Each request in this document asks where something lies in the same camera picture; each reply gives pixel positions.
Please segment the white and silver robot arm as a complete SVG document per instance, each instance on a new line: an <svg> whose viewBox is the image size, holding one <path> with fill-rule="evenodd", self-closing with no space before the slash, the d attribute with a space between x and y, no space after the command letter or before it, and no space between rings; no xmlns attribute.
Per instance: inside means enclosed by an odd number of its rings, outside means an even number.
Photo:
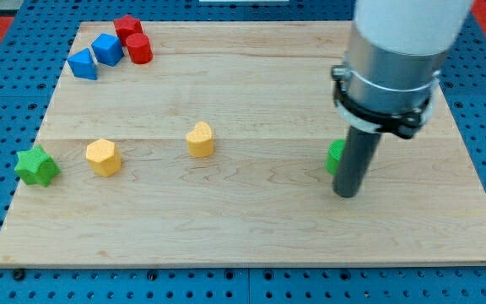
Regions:
<svg viewBox="0 0 486 304"><path fill-rule="evenodd" d="M434 110L440 69L473 0L357 0L343 62L332 68L339 116L366 133L411 139Z"/></svg>

